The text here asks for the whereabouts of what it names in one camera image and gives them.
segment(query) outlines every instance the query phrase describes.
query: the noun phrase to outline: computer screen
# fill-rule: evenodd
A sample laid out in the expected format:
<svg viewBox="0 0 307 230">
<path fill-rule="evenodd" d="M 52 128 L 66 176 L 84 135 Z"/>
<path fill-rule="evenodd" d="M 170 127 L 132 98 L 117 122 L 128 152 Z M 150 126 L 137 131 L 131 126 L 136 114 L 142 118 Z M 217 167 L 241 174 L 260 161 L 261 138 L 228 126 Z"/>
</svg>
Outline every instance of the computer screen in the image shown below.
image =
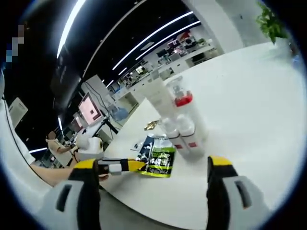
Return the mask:
<svg viewBox="0 0 307 230">
<path fill-rule="evenodd" d="M 169 55 L 171 55 L 174 52 L 174 48 L 169 48 L 166 51 Z"/>
<path fill-rule="evenodd" d="M 167 43 L 167 45 L 168 45 L 170 48 L 175 48 L 175 47 L 177 47 L 177 46 L 180 45 L 180 42 L 176 39 L 176 40 L 174 40 L 174 41 L 172 41 L 172 42 L 170 42 L 170 43 Z"/>
<path fill-rule="evenodd" d="M 79 110 L 88 125 L 102 116 L 89 93 L 83 97 L 79 104 Z"/>
<path fill-rule="evenodd" d="M 83 129 L 82 123 L 78 116 L 72 121 L 71 124 L 75 132 L 79 132 L 81 129 Z"/>
<path fill-rule="evenodd" d="M 163 57 L 163 55 L 167 54 L 167 51 L 165 49 L 161 50 L 160 52 L 157 53 L 158 57 Z"/>
<path fill-rule="evenodd" d="M 142 74 L 142 73 L 144 72 L 142 66 L 137 67 L 137 68 L 135 69 L 135 71 L 136 71 L 138 74 Z"/>
</svg>

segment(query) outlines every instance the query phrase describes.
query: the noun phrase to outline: ceiling light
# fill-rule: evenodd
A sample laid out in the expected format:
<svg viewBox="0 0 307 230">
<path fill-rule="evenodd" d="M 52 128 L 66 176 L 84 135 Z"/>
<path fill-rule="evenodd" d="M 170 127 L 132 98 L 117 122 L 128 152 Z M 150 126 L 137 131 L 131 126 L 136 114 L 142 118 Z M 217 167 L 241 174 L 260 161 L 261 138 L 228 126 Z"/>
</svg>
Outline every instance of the ceiling light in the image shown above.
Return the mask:
<svg viewBox="0 0 307 230">
<path fill-rule="evenodd" d="M 60 128 L 60 130 L 63 131 L 61 119 L 60 119 L 59 117 L 58 117 L 58 122 L 59 122 L 59 128 Z"/>
<path fill-rule="evenodd" d="M 187 25 L 185 27 L 183 27 L 180 30 L 177 30 L 176 32 L 173 32 L 171 35 L 167 36 L 166 38 L 162 39 L 160 42 L 156 43 L 154 46 L 150 47 L 149 49 L 147 49 L 144 53 L 142 53 L 141 55 L 139 55 L 135 60 L 138 60 L 140 57 L 142 57 L 144 54 L 148 53 L 148 51 L 152 50 L 153 48 L 155 48 L 157 45 L 161 44 L 162 42 L 164 42 L 165 40 L 171 38 L 172 36 L 174 36 L 175 34 L 178 34 L 179 32 L 188 29 L 191 26 L 194 26 L 196 24 L 200 23 L 200 21 L 194 22 L 190 25 Z"/>
<path fill-rule="evenodd" d="M 126 69 L 127 69 L 127 67 L 125 69 L 123 69 L 118 75 L 122 74 Z"/>
<path fill-rule="evenodd" d="M 47 148 L 31 150 L 31 151 L 29 151 L 29 153 L 38 152 L 38 151 L 43 151 L 43 150 L 46 150 L 46 149 L 47 149 Z"/>
<path fill-rule="evenodd" d="M 148 35 L 144 40 L 142 40 L 140 43 L 138 43 L 132 50 L 129 51 L 129 53 L 127 53 L 114 67 L 112 70 L 115 70 L 117 66 L 119 66 L 120 63 L 122 63 L 123 60 L 125 60 L 134 50 L 136 50 L 140 45 L 142 45 L 144 42 L 146 42 L 149 38 L 151 38 L 152 36 L 154 36 L 157 32 L 163 30 L 164 28 L 166 28 L 167 26 L 169 26 L 170 24 L 190 15 L 193 14 L 193 11 L 190 11 L 188 13 L 185 13 L 183 15 L 181 15 L 180 17 L 175 18 L 174 20 L 170 21 L 169 23 L 165 24 L 164 26 L 160 27 L 159 29 L 157 29 L 156 31 L 154 31 L 153 33 L 151 33 L 150 35 Z"/>
<path fill-rule="evenodd" d="M 111 81 L 111 82 L 110 82 L 110 83 L 109 83 L 109 84 L 108 84 L 106 87 L 109 87 L 109 86 L 110 86 L 110 84 L 112 84 L 112 83 L 113 83 L 113 81 L 114 81 L 114 80 L 112 80 L 112 81 Z"/>
<path fill-rule="evenodd" d="M 142 49 L 140 49 L 140 50 L 146 50 L 146 49 L 148 49 L 149 47 L 151 47 L 153 44 L 154 44 L 154 42 L 149 42 L 149 43 L 147 43 L 146 45 L 144 45 L 144 46 L 142 47 Z"/>
<path fill-rule="evenodd" d="M 71 14 L 69 15 L 69 18 L 66 22 L 66 25 L 64 27 L 63 33 L 62 33 L 62 37 L 59 41 L 59 48 L 58 48 L 58 53 L 57 53 L 57 58 L 59 57 L 59 54 L 66 42 L 66 38 L 68 36 L 69 30 L 71 29 L 72 23 L 75 20 L 75 17 L 77 16 L 79 10 L 81 9 L 81 7 L 83 6 L 83 4 L 85 3 L 85 0 L 78 0 L 76 5 L 73 7 Z"/>
</svg>

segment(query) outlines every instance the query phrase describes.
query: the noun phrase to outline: bottle with red label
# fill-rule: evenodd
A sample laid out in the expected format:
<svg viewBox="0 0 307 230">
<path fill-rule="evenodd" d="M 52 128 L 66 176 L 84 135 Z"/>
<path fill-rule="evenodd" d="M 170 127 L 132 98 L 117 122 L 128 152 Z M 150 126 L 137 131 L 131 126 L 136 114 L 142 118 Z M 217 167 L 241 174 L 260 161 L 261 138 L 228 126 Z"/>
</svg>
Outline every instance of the bottle with red label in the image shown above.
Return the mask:
<svg viewBox="0 0 307 230">
<path fill-rule="evenodd" d="M 177 127 L 191 154 L 204 155 L 205 151 L 201 135 L 193 120 L 186 114 L 179 114 L 177 116 Z"/>
<path fill-rule="evenodd" d="M 176 127 L 176 123 L 172 121 L 169 117 L 166 117 L 161 120 L 161 124 L 166 136 L 173 143 L 178 152 L 183 156 L 188 155 L 189 149 L 186 146 L 186 143 L 181 138 L 179 131 Z"/>
<path fill-rule="evenodd" d="M 177 112 L 186 114 L 192 119 L 197 128 L 199 138 L 204 143 L 207 137 L 204 119 L 199 113 L 191 90 L 187 89 L 186 84 L 184 84 L 182 76 L 172 80 L 166 86 L 172 95 L 173 104 L 177 108 Z"/>
</svg>

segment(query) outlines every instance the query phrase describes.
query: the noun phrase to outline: plastic bottle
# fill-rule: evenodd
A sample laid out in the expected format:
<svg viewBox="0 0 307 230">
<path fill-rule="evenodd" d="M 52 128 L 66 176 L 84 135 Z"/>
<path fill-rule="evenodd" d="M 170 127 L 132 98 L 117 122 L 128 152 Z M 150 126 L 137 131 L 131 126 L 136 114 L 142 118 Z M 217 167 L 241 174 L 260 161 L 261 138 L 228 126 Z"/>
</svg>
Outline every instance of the plastic bottle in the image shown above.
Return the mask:
<svg viewBox="0 0 307 230">
<path fill-rule="evenodd" d="M 187 89 L 186 84 L 183 82 L 182 76 L 172 80 L 166 86 L 172 95 L 173 104 L 177 108 L 177 112 L 179 114 L 186 114 L 193 120 L 195 126 L 197 127 L 200 139 L 204 143 L 207 137 L 204 120 L 199 113 L 197 106 L 195 105 L 193 94 L 191 90 Z"/>
<path fill-rule="evenodd" d="M 205 151 L 201 135 L 193 120 L 186 114 L 180 114 L 177 117 L 177 127 L 191 154 L 204 155 Z"/>
<path fill-rule="evenodd" d="M 189 149 L 186 146 L 183 139 L 181 138 L 175 122 L 173 122 L 170 118 L 166 117 L 161 120 L 161 123 L 164 128 L 166 136 L 173 143 L 178 152 L 182 155 L 188 155 Z"/>
<path fill-rule="evenodd" d="M 172 102 L 172 96 L 166 86 L 164 86 L 161 78 L 145 86 L 142 89 L 142 94 L 153 105 L 161 117 L 172 117 L 176 114 L 176 107 Z"/>
</svg>

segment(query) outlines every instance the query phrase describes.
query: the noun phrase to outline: plastic packaging bag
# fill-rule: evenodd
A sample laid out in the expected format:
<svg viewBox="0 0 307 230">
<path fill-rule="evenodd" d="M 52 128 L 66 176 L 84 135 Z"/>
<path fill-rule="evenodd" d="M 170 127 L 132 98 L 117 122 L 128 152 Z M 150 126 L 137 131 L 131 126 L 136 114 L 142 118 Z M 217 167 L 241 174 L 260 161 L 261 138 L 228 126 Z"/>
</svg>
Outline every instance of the plastic packaging bag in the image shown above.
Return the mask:
<svg viewBox="0 0 307 230">
<path fill-rule="evenodd" d="M 164 136 L 147 137 L 136 160 L 146 165 L 139 173 L 168 178 L 171 175 L 176 149 Z"/>
</svg>

